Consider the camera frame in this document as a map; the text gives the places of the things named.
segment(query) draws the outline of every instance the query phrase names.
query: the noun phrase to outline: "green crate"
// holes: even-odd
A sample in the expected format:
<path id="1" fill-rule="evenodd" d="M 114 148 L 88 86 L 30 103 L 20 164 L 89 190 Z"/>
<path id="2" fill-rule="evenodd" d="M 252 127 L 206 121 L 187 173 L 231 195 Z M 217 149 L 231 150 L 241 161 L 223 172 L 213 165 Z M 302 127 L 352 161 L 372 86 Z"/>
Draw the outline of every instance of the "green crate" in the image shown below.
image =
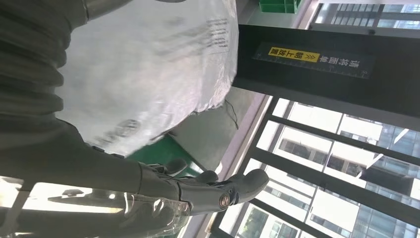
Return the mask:
<path id="1" fill-rule="evenodd" d="M 261 12 L 296 13 L 301 0 L 260 0 Z"/>

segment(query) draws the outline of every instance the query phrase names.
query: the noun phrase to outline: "transparent plastic cover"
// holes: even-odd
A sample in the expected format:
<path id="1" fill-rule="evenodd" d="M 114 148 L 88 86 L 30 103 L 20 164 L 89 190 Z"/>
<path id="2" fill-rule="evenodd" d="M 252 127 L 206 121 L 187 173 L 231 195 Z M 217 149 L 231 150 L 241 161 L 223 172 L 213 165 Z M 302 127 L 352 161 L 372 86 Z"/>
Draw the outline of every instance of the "transparent plastic cover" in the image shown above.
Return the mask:
<path id="1" fill-rule="evenodd" d="M 57 117 L 129 155 L 221 105 L 236 74 L 235 0 L 132 1 L 71 35 Z"/>
<path id="2" fill-rule="evenodd" d="M 0 197 L 20 193 L 10 183 L 1 188 Z M 0 215 L 13 214 L 6 213 L 12 205 L 0 203 Z M 11 227 L 21 237 L 153 238 L 177 233 L 189 219 L 188 203 L 51 183 L 37 183 L 17 209 L 21 211 Z"/>

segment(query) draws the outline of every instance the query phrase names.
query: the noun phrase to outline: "green surface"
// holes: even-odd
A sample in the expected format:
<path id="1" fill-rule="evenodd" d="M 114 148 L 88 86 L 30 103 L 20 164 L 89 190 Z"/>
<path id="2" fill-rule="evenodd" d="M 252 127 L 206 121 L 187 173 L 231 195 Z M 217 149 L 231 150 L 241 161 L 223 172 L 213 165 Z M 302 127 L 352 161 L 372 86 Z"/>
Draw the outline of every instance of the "green surface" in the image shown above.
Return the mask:
<path id="1" fill-rule="evenodd" d="M 194 163 L 193 158 L 172 137 L 166 135 L 153 145 L 148 145 L 128 157 L 145 164 L 166 164 L 174 159 L 183 159 L 187 162 L 186 168 L 179 177 L 197 176 L 202 170 Z"/>
<path id="2" fill-rule="evenodd" d="M 261 12 L 296 13 L 301 0 L 260 0 Z"/>

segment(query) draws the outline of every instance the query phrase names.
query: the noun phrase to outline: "cable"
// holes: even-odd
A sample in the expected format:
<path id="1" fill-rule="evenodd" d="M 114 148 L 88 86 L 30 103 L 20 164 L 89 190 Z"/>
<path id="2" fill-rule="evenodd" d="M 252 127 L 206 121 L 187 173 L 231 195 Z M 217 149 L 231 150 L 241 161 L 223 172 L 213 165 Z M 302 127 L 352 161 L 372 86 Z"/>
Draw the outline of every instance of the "cable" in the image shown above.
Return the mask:
<path id="1" fill-rule="evenodd" d="M 228 113 L 228 115 L 232 119 L 232 121 L 235 123 L 236 129 L 239 130 L 238 116 L 236 115 L 236 112 L 235 112 L 235 109 L 233 108 L 233 105 L 227 99 L 225 99 L 224 101 L 231 106 L 233 114 L 235 115 L 235 118 L 233 118 L 229 113 Z"/>

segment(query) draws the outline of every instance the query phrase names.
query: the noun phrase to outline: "robotic hand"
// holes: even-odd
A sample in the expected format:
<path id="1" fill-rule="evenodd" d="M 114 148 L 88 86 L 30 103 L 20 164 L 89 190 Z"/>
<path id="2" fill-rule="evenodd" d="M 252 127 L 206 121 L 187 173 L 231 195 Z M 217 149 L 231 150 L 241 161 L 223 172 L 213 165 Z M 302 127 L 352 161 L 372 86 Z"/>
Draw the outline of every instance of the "robotic hand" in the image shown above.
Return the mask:
<path id="1" fill-rule="evenodd" d="M 181 2 L 182 0 L 161 0 Z M 262 170 L 217 182 L 214 172 L 174 178 L 185 162 L 145 165 L 86 145 L 54 116 L 71 31 L 129 0 L 0 0 L 0 176 L 21 179 L 12 207 L 0 206 L 0 238 L 150 237 L 176 231 L 185 217 L 219 212 L 254 198 Z M 93 189 L 48 201 L 111 207 L 115 213 L 25 209 L 38 183 Z M 111 192 L 114 199 L 104 196 Z"/>

